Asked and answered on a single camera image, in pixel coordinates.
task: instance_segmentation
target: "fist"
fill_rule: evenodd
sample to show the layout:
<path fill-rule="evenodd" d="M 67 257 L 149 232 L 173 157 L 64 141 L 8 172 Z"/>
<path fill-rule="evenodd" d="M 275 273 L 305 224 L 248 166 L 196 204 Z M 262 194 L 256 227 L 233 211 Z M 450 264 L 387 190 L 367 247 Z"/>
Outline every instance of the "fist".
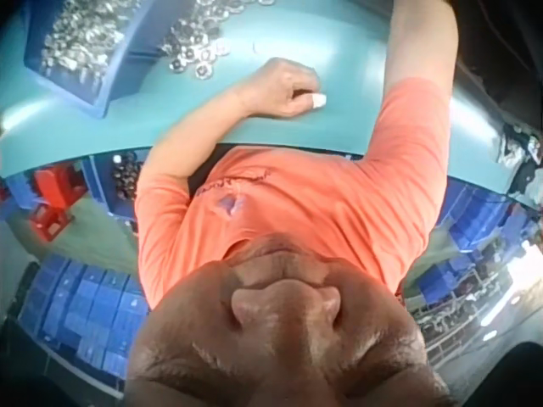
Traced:
<path fill-rule="evenodd" d="M 316 72 L 295 62 L 274 58 L 235 88 L 247 115 L 294 117 L 324 105 Z"/>

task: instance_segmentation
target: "nostril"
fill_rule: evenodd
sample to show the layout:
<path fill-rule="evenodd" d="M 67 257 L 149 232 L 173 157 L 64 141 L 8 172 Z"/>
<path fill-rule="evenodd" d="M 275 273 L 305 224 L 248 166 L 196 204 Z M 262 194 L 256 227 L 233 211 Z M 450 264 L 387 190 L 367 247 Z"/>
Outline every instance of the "nostril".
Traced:
<path fill-rule="evenodd" d="M 334 324 L 341 310 L 341 295 L 336 287 L 319 288 L 324 312 L 329 323 Z"/>

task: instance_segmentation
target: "blue workbench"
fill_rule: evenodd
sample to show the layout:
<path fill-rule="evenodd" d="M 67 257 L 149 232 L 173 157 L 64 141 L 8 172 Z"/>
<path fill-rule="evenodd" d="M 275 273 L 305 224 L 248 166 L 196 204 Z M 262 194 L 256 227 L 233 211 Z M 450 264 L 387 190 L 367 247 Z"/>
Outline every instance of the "blue workbench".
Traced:
<path fill-rule="evenodd" d="M 23 66 L 25 31 L 15 18 L 0 36 L 0 176 L 88 154 L 152 146 L 189 110 L 270 57 L 316 69 L 328 96 L 325 109 L 296 120 L 250 119 L 226 142 L 323 148 L 364 154 L 382 98 L 389 25 L 354 4 L 337 0 L 252 7 L 224 24 L 232 53 L 216 62 L 207 81 L 173 75 L 156 64 L 140 93 L 111 103 L 96 120 L 39 87 Z M 496 163 L 499 122 L 465 88 L 456 86 L 450 176 L 505 193 L 516 169 Z"/>

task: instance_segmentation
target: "pile of metal parts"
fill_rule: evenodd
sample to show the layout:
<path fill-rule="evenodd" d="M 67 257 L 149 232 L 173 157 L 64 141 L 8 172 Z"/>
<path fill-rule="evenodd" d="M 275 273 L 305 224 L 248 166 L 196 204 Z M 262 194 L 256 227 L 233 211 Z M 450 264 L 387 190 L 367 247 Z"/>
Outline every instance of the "pile of metal parts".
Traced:
<path fill-rule="evenodd" d="M 161 49 L 171 58 L 170 69 L 180 74 L 194 65 L 194 74 L 205 80 L 213 76 L 217 57 L 230 53 L 230 43 L 221 38 L 221 23 L 241 14 L 251 3 L 272 6 L 276 0 L 196 0 L 190 18 L 178 20 Z"/>
<path fill-rule="evenodd" d="M 136 199 L 137 179 L 143 163 L 137 161 L 134 152 L 116 154 L 113 156 L 113 171 L 111 176 L 115 181 L 115 191 L 120 200 Z"/>
<path fill-rule="evenodd" d="M 42 67 L 45 75 L 60 66 L 77 73 L 81 83 L 99 85 L 111 56 L 124 39 L 123 30 L 142 0 L 64 0 L 63 9 L 45 36 Z"/>

